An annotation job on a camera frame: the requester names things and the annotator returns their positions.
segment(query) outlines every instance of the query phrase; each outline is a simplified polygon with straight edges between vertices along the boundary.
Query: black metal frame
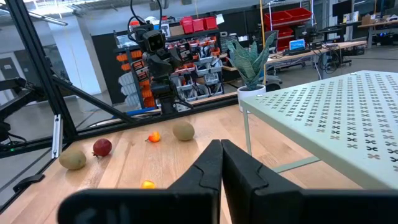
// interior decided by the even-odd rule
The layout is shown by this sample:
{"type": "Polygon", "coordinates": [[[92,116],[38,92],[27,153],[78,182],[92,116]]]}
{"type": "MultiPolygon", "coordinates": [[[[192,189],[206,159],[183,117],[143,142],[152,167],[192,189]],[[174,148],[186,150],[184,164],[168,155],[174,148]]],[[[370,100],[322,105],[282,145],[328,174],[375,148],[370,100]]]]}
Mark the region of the black metal frame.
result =
{"type": "MultiPolygon", "coordinates": [[[[48,63],[48,60],[45,59],[43,47],[40,43],[39,36],[36,33],[35,27],[29,17],[28,11],[25,7],[25,3],[23,2],[23,0],[6,0],[6,4],[9,8],[10,14],[14,20],[22,42],[24,43],[25,49],[32,60],[33,67],[36,71],[36,74],[38,74],[43,90],[49,99],[51,109],[54,114],[60,114],[63,118],[64,143],[70,144],[73,141],[92,138],[102,134],[113,133],[116,131],[135,128],[138,126],[161,122],[168,119],[188,116],[207,110],[217,109],[223,106],[234,105],[238,102],[236,95],[226,96],[224,98],[217,98],[213,100],[209,99],[209,101],[195,104],[194,109],[192,110],[175,114],[153,116],[149,119],[134,119],[128,116],[126,113],[122,113],[112,106],[107,105],[106,103],[103,103],[95,97],[74,87],[70,82],[62,80],[61,78],[53,75],[50,64],[48,63]],[[88,101],[89,103],[101,108],[102,110],[112,115],[115,115],[115,117],[119,118],[120,121],[90,127],[79,131],[76,130],[72,117],[70,116],[70,113],[66,106],[65,100],[61,95],[60,87],[72,91],[80,98],[88,101]]],[[[26,143],[12,146],[13,151],[10,150],[6,152],[0,152],[0,158],[14,156],[25,152],[31,152],[34,150],[43,149],[45,147],[51,147],[51,145],[51,137],[28,141],[26,143]]]]}

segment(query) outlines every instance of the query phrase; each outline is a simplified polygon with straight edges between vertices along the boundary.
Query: cardboard box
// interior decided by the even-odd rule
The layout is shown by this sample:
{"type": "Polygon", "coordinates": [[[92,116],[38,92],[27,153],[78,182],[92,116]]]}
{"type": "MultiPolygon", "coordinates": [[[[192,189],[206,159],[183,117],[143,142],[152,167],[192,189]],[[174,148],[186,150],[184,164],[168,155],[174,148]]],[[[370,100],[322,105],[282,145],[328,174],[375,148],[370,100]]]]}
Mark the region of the cardboard box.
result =
{"type": "Polygon", "coordinates": [[[172,36],[184,35],[184,29],[182,28],[182,26],[170,27],[170,33],[172,36]]]}
{"type": "Polygon", "coordinates": [[[371,18],[372,16],[367,14],[366,16],[362,17],[362,25],[373,24],[376,22],[375,19],[371,18]]]}

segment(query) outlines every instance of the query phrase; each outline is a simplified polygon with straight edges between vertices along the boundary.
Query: green leaf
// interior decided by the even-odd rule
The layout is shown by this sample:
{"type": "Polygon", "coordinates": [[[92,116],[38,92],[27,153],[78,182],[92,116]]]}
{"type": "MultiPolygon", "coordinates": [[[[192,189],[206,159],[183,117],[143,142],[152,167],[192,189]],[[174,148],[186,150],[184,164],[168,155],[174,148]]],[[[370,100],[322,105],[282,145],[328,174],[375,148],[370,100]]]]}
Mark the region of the green leaf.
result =
{"type": "Polygon", "coordinates": [[[247,78],[248,80],[252,80],[256,73],[251,66],[251,63],[248,59],[240,56],[235,55],[235,67],[247,78]]]}
{"type": "Polygon", "coordinates": [[[251,50],[250,50],[250,62],[253,64],[258,56],[259,54],[257,52],[257,43],[256,41],[254,41],[253,44],[251,45],[251,50]]]}
{"type": "Polygon", "coordinates": [[[264,69],[264,64],[268,61],[268,55],[269,55],[269,46],[266,47],[266,54],[264,54],[263,58],[261,59],[259,69],[255,70],[258,77],[260,76],[261,71],[264,69]]]}
{"type": "Polygon", "coordinates": [[[233,45],[233,43],[231,41],[227,41],[226,46],[228,48],[228,50],[230,50],[231,52],[235,52],[235,46],[233,45]]]}
{"type": "Polygon", "coordinates": [[[233,40],[233,43],[236,46],[236,51],[234,52],[235,56],[238,54],[238,55],[248,59],[251,62],[249,51],[244,49],[237,40],[233,40]]]}
{"type": "Polygon", "coordinates": [[[259,71],[261,71],[261,69],[264,67],[264,63],[266,63],[268,60],[268,55],[269,55],[269,47],[267,46],[262,50],[260,56],[256,59],[256,61],[254,61],[252,65],[254,72],[258,73],[259,71]]]}
{"type": "Polygon", "coordinates": [[[269,46],[273,43],[273,41],[274,41],[274,39],[275,39],[275,36],[276,36],[276,32],[273,32],[273,33],[267,38],[267,40],[266,40],[266,46],[267,46],[267,47],[269,47],[269,46]]]}

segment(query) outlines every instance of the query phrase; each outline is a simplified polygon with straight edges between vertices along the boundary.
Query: kiwi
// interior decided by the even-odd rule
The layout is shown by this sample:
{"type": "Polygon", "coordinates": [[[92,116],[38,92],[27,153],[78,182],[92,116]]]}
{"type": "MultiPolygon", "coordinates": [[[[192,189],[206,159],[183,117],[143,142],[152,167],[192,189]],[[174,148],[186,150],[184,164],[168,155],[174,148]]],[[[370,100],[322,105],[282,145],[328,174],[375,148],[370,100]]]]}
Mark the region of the kiwi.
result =
{"type": "Polygon", "coordinates": [[[180,141],[189,141],[193,139],[195,130],[190,123],[186,121],[179,121],[173,126],[173,134],[180,141]]]}
{"type": "Polygon", "coordinates": [[[70,170],[77,170],[85,166],[86,156],[79,150],[65,151],[59,157],[61,165],[70,170]]]}

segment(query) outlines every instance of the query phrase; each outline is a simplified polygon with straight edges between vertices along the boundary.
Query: snake plant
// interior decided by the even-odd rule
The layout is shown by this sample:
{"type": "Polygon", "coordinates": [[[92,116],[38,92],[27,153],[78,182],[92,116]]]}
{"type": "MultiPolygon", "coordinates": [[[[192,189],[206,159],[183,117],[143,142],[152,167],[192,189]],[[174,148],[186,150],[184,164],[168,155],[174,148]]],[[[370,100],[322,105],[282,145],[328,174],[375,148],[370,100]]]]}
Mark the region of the snake plant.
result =
{"type": "Polygon", "coordinates": [[[255,90],[257,84],[259,84],[259,76],[268,60],[269,46],[274,41],[275,35],[276,33],[273,33],[268,37],[266,46],[260,54],[257,52],[256,41],[253,42],[250,51],[243,48],[236,40],[228,41],[227,43],[229,55],[231,56],[228,60],[232,66],[238,69],[249,91],[255,90]]]}

